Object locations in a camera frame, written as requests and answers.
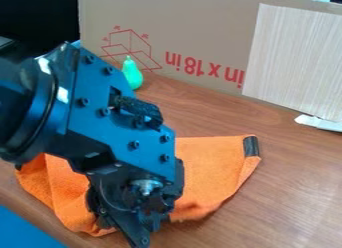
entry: orange towel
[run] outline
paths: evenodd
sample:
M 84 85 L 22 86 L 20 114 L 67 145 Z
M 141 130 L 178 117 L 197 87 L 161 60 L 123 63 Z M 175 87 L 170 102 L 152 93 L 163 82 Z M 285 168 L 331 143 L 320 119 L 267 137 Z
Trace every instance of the orange towel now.
M 260 158 L 245 157 L 246 136 L 178 138 L 176 155 L 184 161 L 185 187 L 176 201 L 172 221 L 196 220 L 215 211 L 251 175 Z M 16 172 L 22 187 L 49 206 L 71 231 L 101 236 L 115 231 L 99 229 L 86 206 L 88 180 L 69 164 L 42 154 Z

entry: green toy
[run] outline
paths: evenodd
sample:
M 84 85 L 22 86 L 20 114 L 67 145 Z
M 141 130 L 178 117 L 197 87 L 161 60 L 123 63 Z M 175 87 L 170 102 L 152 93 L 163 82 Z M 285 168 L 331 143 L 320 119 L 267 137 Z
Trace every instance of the green toy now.
M 127 55 L 123 62 L 122 72 L 133 90 L 138 89 L 142 85 L 144 77 L 129 55 Z

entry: bolt head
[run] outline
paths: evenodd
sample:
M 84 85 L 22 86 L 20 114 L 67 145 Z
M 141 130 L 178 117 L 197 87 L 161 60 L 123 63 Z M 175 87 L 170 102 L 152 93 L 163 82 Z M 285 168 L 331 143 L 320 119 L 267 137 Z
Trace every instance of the bolt head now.
M 138 140 L 135 140 L 135 141 L 130 142 L 129 146 L 133 149 L 138 149 L 140 146 L 140 143 Z
M 160 141 L 161 141 L 162 143 L 169 142 L 170 139 L 171 139 L 171 137 L 170 137 L 169 135 L 167 135 L 167 134 L 160 137 Z
M 107 210 L 106 210 L 105 208 L 102 207 L 102 208 L 100 208 L 100 213 L 101 213 L 101 214 L 106 214 L 106 213 L 107 213 Z
M 138 117 L 136 119 L 134 119 L 134 127 L 135 128 L 142 128 L 144 126 L 144 119 L 141 117 Z
M 85 62 L 87 64 L 92 64 L 95 61 L 95 57 L 93 55 L 87 55 L 85 56 Z
M 168 162 L 169 160 L 170 160 L 170 156 L 169 156 L 169 155 L 163 154 L 163 155 L 160 156 L 160 161 L 161 161 L 162 163 L 166 163 L 166 162 Z
M 143 237 L 143 238 L 141 238 L 141 243 L 143 244 L 143 245 L 147 245 L 148 244 L 148 238 L 147 237 Z
M 101 116 L 109 116 L 110 115 L 110 109 L 109 108 L 101 108 L 100 114 L 101 114 Z
M 79 104 L 82 106 L 82 107 L 86 107 L 89 105 L 89 99 L 87 98 L 81 98 L 79 99 Z
M 105 68 L 105 73 L 106 73 L 107 75 L 113 74 L 113 73 L 114 73 L 113 67 L 106 67 L 106 68 Z

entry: cardboard box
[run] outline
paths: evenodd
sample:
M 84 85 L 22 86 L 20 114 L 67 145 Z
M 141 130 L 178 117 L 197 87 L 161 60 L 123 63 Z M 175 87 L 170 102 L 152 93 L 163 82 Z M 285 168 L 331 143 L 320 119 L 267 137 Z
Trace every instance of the cardboard box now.
M 241 94 L 259 3 L 333 13 L 313 0 L 79 0 L 83 46 L 113 64 Z

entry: wooden table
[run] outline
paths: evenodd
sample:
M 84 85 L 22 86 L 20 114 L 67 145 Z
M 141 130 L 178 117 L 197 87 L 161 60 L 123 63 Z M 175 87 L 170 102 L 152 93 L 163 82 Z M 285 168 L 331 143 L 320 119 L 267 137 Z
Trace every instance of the wooden table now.
M 151 247 L 341 247 L 340 134 L 295 124 L 298 112 L 154 75 L 139 95 L 161 107 L 179 137 L 256 134 L 263 158 L 216 213 L 164 225 Z M 0 164 L 0 201 L 70 247 L 128 247 L 120 233 L 93 238 L 66 230 L 20 188 L 6 163 Z

